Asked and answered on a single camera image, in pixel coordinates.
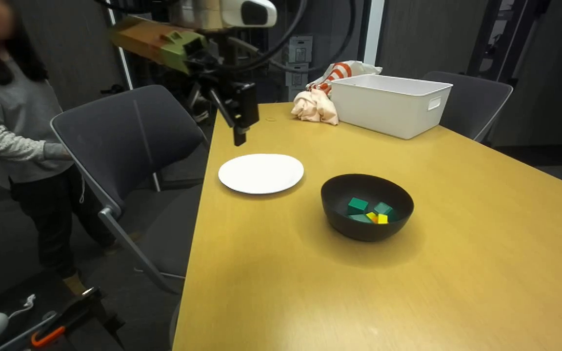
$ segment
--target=green block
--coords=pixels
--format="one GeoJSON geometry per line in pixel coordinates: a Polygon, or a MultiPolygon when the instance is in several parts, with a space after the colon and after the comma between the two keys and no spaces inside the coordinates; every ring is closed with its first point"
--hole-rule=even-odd
{"type": "Polygon", "coordinates": [[[374,222],[372,222],[372,220],[370,218],[368,218],[368,216],[366,216],[365,214],[352,214],[348,217],[356,220],[357,222],[374,224],[374,222]]]}
{"type": "Polygon", "coordinates": [[[364,214],[366,209],[368,209],[368,202],[360,198],[353,197],[348,203],[348,215],[364,214]]]}
{"type": "Polygon", "coordinates": [[[379,202],[379,204],[374,207],[374,211],[380,214],[389,215],[392,210],[392,207],[384,202],[379,202]]]}

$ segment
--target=storage bin handle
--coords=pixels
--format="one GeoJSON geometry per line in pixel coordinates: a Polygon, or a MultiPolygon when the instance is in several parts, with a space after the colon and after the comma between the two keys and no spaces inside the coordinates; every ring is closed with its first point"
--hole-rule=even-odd
{"type": "Polygon", "coordinates": [[[432,100],[430,100],[428,102],[428,110],[431,111],[431,110],[437,109],[437,107],[439,107],[441,104],[442,104],[441,96],[433,98],[432,100]]]}

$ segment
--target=white storage bin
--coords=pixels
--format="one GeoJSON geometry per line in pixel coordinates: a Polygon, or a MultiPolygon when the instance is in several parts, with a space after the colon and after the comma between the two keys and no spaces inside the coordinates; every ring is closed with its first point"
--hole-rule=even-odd
{"type": "Polygon", "coordinates": [[[452,84],[363,75],[333,80],[341,121],[409,139],[439,124],[452,84]]]}

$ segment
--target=cable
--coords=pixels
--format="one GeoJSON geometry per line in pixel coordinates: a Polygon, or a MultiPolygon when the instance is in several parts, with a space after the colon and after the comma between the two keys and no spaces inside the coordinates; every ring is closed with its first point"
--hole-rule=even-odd
{"type": "Polygon", "coordinates": [[[292,24],[285,32],[283,37],[281,37],[281,40],[279,40],[279,42],[277,42],[277,44],[275,44],[275,46],[272,47],[270,51],[261,54],[259,58],[256,58],[256,60],[253,60],[252,62],[249,62],[247,64],[238,65],[238,66],[228,66],[228,65],[221,64],[220,68],[226,69],[228,71],[243,72],[243,71],[250,71],[251,69],[255,69],[268,62],[268,60],[272,58],[272,56],[274,56],[276,53],[281,51],[283,46],[285,46],[290,41],[292,34],[294,34],[296,28],[298,27],[299,23],[303,19],[303,15],[305,14],[306,9],[307,9],[307,0],[301,0],[301,3],[299,4],[299,9],[296,13],[296,17],[294,18],[294,22],[292,22],[292,24]]]}
{"type": "MultiPolygon", "coordinates": [[[[94,2],[98,3],[99,5],[103,6],[103,7],[107,7],[109,9],[112,9],[114,11],[119,11],[121,13],[125,13],[125,14],[143,14],[143,13],[149,13],[151,11],[150,8],[137,8],[137,7],[122,7],[122,6],[118,6],[118,5],[114,5],[111,2],[107,2],[106,0],[93,0],[94,2]]],[[[176,4],[178,1],[180,0],[155,0],[155,2],[160,2],[161,4],[165,5],[165,6],[170,6],[170,5],[174,5],[176,4]]]]}
{"type": "MultiPolygon", "coordinates": [[[[324,64],[317,67],[311,67],[306,70],[301,70],[301,69],[294,69],[294,68],[287,67],[279,62],[276,62],[271,58],[270,60],[268,60],[268,62],[270,62],[272,66],[275,66],[276,68],[281,69],[282,71],[290,72],[290,73],[309,73],[309,72],[319,71],[321,69],[326,69],[332,63],[335,63],[337,61],[337,58],[341,56],[341,54],[348,46],[348,43],[350,42],[353,33],[355,32],[355,17],[357,15],[357,8],[355,7],[354,0],[348,0],[348,4],[350,5],[350,22],[348,23],[348,30],[346,31],[346,38],[344,38],[344,42],[341,43],[341,47],[339,48],[339,50],[337,50],[337,52],[333,56],[331,56],[331,58],[328,58],[328,60],[326,60],[324,64]]],[[[254,54],[262,55],[259,52],[259,49],[257,49],[255,46],[252,46],[251,44],[248,44],[248,42],[240,40],[239,38],[230,37],[228,38],[228,41],[235,45],[241,46],[254,54]]]]}

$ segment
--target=pink cloth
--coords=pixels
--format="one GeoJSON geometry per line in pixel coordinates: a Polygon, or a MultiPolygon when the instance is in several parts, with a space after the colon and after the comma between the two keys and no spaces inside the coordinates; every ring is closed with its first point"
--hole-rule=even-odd
{"type": "Polygon", "coordinates": [[[340,122],[333,102],[324,91],[317,89],[303,91],[296,95],[292,114],[310,122],[325,122],[334,126],[340,122]]]}

